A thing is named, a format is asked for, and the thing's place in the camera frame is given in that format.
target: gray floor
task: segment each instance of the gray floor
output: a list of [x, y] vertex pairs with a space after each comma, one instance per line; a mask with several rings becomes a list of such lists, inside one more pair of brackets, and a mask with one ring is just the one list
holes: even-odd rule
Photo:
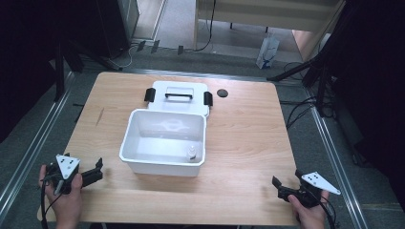
[[[168, 0], [166, 9], [169, 9], [169, 11], [163, 14], [162, 21], [164, 21], [164, 17], [170, 17], [168, 15], [170, 14], [170, 6], [174, 6], [177, 3], [178, 1]], [[184, 37], [179, 35], [178, 32], [172, 34], [169, 31], [176, 30], [171, 30], [167, 25], [162, 23], [157, 34], [161, 48], [157, 52], [151, 53], [150, 47], [145, 47], [141, 52], [136, 52], [136, 49], [132, 49], [132, 62], [128, 53], [124, 53], [121, 57], [115, 59], [114, 62], [121, 66], [126, 66], [131, 62], [128, 67], [123, 69], [124, 72], [128, 73], [143, 71], [144, 73], [170, 74], [179, 72], [190, 76], [193, 73], [197, 73], [202, 76], [232, 78], [235, 80], [266, 81], [267, 76], [277, 75], [298, 64], [289, 64], [289, 62], [300, 61], [300, 56], [296, 45], [294, 45], [295, 43], [292, 40], [290, 31], [274, 29], [274, 35], [281, 41], [277, 52], [277, 61], [271, 69], [260, 70], [255, 65], [256, 55], [254, 53], [258, 52], [263, 37], [266, 35], [262, 34], [252, 37], [251, 32], [261, 33], [262, 29], [234, 25], [234, 28], [238, 30], [234, 32], [228, 29], [228, 24], [226, 23], [218, 23], [218, 28], [220, 26], [223, 27], [213, 34], [212, 45], [210, 45], [212, 49], [205, 52], [185, 52], [182, 55], [177, 55], [176, 47], [179, 43], [184, 44], [186, 47], [185, 44], [188, 44], [186, 42], [189, 42], [189, 33], [183, 33]], [[163, 42], [173, 40], [179, 42], [172, 42], [172, 45], [169, 44], [170, 42]], [[70, 81], [72, 82], [72, 86], [66, 96], [61, 113], [45, 135], [44, 143], [36, 148], [38, 155], [36, 158], [33, 158], [32, 167], [27, 167], [27, 176], [23, 177], [26, 181], [21, 186], [21, 189], [19, 189], [15, 199], [11, 199], [13, 200], [12, 206], [4, 218], [3, 224], [0, 225], [1, 228], [40, 227], [40, 223], [36, 219], [36, 211], [40, 202], [39, 191], [36, 189], [38, 168], [42, 163], [53, 161], [56, 154], [63, 153], [69, 137], [75, 128], [75, 120], [80, 113], [80, 107], [74, 106], [74, 104], [85, 104], [96, 76], [100, 72], [106, 71], [85, 56], [83, 60], [86, 64], [85, 70], [83, 73], [74, 73], [75, 77], [72, 77], [73, 80]], [[300, 80], [296, 80], [300, 77], [300, 74], [296, 74], [282, 82], [276, 83], [280, 100], [298, 102], [306, 99], [309, 94], [316, 93], [314, 89], [307, 90], [302, 87]], [[3, 168], [3, 173], [0, 174], [0, 187], [6, 187], [9, 184], [13, 172], [18, 169], [17, 167], [24, 154], [32, 148], [30, 145], [37, 131], [41, 128], [43, 120], [47, 117], [49, 110], [52, 106], [58, 105], [53, 103], [53, 96], [54, 88], [50, 88], [35, 107], [20, 121], [11, 135], [0, 144], [0, 155], [2, 156], [0, 165]], [[285, 120], [287, 120], [292, 108], [293, 106], [291, 105], [282, 105]], [[297, 168], [306, 172], [317, 171], [342, 190], [344, 187], [341, 185], [338, 174], [330, 162], [328, 148], [325, 146], [325, 139], [323, 139], [323, 136], [319, 132], [314, 113], [314, 110], [312, 110], [312, 113], [307, 113], [288, 129], [288, 136]], [[351, 185], [356, 200], [361, 206], [361, 213], [366, 223], [363, 224], [365, 226], [362, 228], [404, 228], [405, 216], [397, 203], [388, 180], [374, 168], [360, 168], [354, 165], [352, 163], [352, 149], [342, 134], [339, 123], [333, 118], [324, 118], [322, 120], [328, 128], [333, 147], [338, 153], [338, 159], [342, 164], [342, 171], [347, 175], [348, 183]], [[330, 201], [336, 210], [340, 228], [359, 228], [353, 222], [353, 216], [351, 216], [349, 209], [350, 204], [346, 198], [333, 195], [330, 197]], [[88, 226], [88, 223], [80, 224], [80, 228], [88, 228]]]

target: black equipment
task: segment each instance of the black equipment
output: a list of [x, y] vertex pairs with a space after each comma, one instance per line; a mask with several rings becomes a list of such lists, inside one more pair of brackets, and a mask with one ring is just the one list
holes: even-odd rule
[[[41, 187], [41, 213], [42, 213], [42, 228], [48, 229], [46, 214], [48, 209], [45, 209], [45, 188], [47, 185], [54, 187], [53, 194], [55, 196], [68, 195], [72, 191], [72, 180], [78, 172], [79, 159], [70, 157], [70, 154], [64, 156], [56, 156], [57, 162], [47, 165], [46, 175], [42, 180]], [[82, 188], [95, 183], [103, 178], [101, 172], [102, 158], [96, 163], [96, 167], [92, 170], [82, 173], [83, 183]]]
[[282, 198], [283, 200], [289, 202], [288, 196], [294, 195], [306, 208], [311, 208], [318, 205], [321, 201], [322, 190], [304, 181], [302, 179], [303, 173], [299, 170], [295, 171], [295, 175], [300, 179], [300, 188], [298, 190], [282, 186], [281, 181], [278, 178], [273, 177], [271, 183], [278, 190], [278, 198]]

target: human hand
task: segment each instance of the human hand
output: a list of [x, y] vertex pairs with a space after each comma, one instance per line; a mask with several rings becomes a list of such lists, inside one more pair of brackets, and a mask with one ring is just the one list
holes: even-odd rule
[[[322, 191], [321, 202], [326, 207], [329, 197], [328, 191]], [[288, 201], [292, 204], [292, 213], [301, 222], [302, 229], [324, 229], [326, 213], [321, 205], [312, 208], [304, 207], [300, 200], [294, 195], [288, 196]]]
[[[42, 181], [46, 175], [46, 165], [41, 166], [39, 172], [39, 187], [42, 186]], [[53, 202], [52, 208], [56, 215], [56, 229], [71, 229], [76, 228], [80, 220], [82, 210], [81, 199], [81, 186], [83, 179], [81, 174], [76, 174], [72, 180], [72, 190], [69, 195], [62, 195], [57, 201], [55, 201], [59, 195], [53, 194], [54, 187], [47, 185], [45, 188], [45, 194], [48, 197], [50, 203]]]

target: black cable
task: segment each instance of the black cable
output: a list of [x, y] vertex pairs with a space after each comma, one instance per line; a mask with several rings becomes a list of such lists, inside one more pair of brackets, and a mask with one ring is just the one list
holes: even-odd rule
[[302, 116], [304, 116], [311, 108], [313, 108], [314, 105], [311, 105], [309, 107], [307, 107], [303, 112], [301, 112], [300, 114], [298, 114], [294, 120], [292, 120], [291, 122], [289, 122], [289, 124], [287, 125], [287, 129], [289, 129], [299, 118], [301, 118]]
[[46, 218], [46, 211], [45, 211], [45, 186], [46, 186], [46, 181], [45, 178], [42, 180], [42, 187], [41, 187], [41, 214], [42, 214], [42, 220], [41, 220], [41, 225], [43, 229], [48, 229], [48, 222]]
[[[301, 62], [289, 62], [289, 63], [287, 63], [285, 66], [284, 66], [284, 68], [283, 68], [283, 70], [284, 70], [284, 73], [286, 72], [286, 67], [288, 66], [288, 65], [291, 65], [291, 64], [302, 64]], [[299, 79], [299, 78], [295, 78], [295, 77], [293, 77], [293, 76], [290, 76], [290, 78], [292, 78], [292, 79], [294, 79], [294, 80], [302, 80], [303, 78], [304, 78], [304, 76], [301, 74], [301, 72], [299, 72], [299, 74], [301, 75], [301, 78]]]
[[199, 51], [203, 51], [209, 44], [209, 42], [211, 42], [211, 37], [212, 37], [212, 21], [214, 20], [214, 12], [215, 12], [215, 5], [217, 4], [217, 0], [214, 0], [214, 7], [212, 8], [212, 15], [211, 15], [211, 23], [209, 26], [209, 39], [208, 42], [206, 43], [206, 45], [204, 47], [202, 47], [201, 49], [195, 50], [194, 52], [199, 52]]
[[[296, 122], [296, 121], [297, 121], [299, 118], [301, 118], [304, 114], [306, 114], [306, 113], [309, 111], [310, 108], [313, 107], [313, 104], [314, 104], [315, 101], [309, 101], [309, 100], [311, 100], [311, 99], [313, 99], [313, 98], [315, 98], [315, 96], [309, 97], [309, 98], [305, 99], [304, 101], [298, 103], [298, 104], [292, 109], [292, 111], [290, 112], [290, 114], [289, 114], [289, 116], [288, 116], [288, 119], [287, 119], [287, 124], [286, 124], [287, 129], [288, 129], [289, 127], [291, 127], [292, 124], [294, 124], [294, 122]], [[300, 107], [300, 106], [302, 106], [302, 105], [304, 105], [304, 104], [311, 104], [312, 106], [309, 106], [309, 107], [306, 108], [303, 112], [301, 112], [300, 114], [298, 114], [298, 116], [292, 121], [292, 123], [290, 123], [289, 121], [291, 120], [291, 117], [292, 117], [292, 114], [294, 113], [294, 111], [295, 111], [298, 107]]]

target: wire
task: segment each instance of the wire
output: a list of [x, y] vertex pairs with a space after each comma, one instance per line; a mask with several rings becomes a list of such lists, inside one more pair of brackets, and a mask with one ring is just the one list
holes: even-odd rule
[[[309, 97], [309, 98], [305, 99], [304, 101], [298, 103], [298, 104], [292, 109], [292, 111], [291, 111], [291, 113], [289, 114], [288, 119], [287, 119], [287, 124], [286, 124], [287, 129], [290, 128], [290, 127], [292, 126], [292, 124], [294, 124], [299, 118], [301, 118], [302, 116], [304, 116], [304, 115], [309, 111], [309, 109], [314, 106], [314, 102], [315, 102], [315, 101], [309, 101], [309, 100], [311, 100], [311, 99], [313, 99], [313, 98], [315, 98], [315, 96], [312, 96], [312, 97]], [[292, 121], [290, 122], [291, 117], [292, 117], [292, 114], [294, 113], [294, 111], [295, 111], [298, 107], [300, 107], [300, 106], [302, 106], [302, 105], [305, 105], [305, 104], [310, 104], [310, 106], [309, 106], [308, 108], [306, 108], [303, 112], [301, 112], [300, 114], [298, 114], [298, 115], [294, 118], [294, 120], [292, 120]]]
[[[302, 64], [301, 62], [289, 62], [289, 63], [287, 63], [285, 66], [284, 66], [284, 73], [287, 71], [286, 70], [286, 67], [288, 66], [288, 65], [291, 65], [291, 64]], [[299, 72], [299, 74], [301, 75], [301, 78], [299, 79], [299, 78], [295, 78], [295, 77], [292, 77], [292, 76], [290, 76], [290, 78], [292, 78], [292, 79], [295, 79], [295, 80], [302, 80], [303, 78], [304, 78], [304, 76], [301, 74], [301, 72]]]
[[202, 47], [201, 49], [195, 50], [194, 52], [199, 52], [199, 51], [203, 51], [208, 44], [211, 42], [211, 37], [212, 37], [212, 21], [214, 20], [214, 12], [215, 12], [215, 5], [217, 4], [217, 0], [214, 0], [214, 7], [212, 8], [212, 15], [211, 15], [211, 23], [209, 26], [209, 39], [208, 42], [206, 43], [206, 45], [204, 47]]
[[307, 107], [303, 112], [301, 112], [300, 114], [298, 114], [294, 120], [292, 120], [291, 122], [289, 122], [288, 119], [288, 125], [286, 126], [287, 129], [289, 129], [299, 118], [301, 118], [302, 116], [304, 116], [314, 105], [311, 105], [309, 107]]

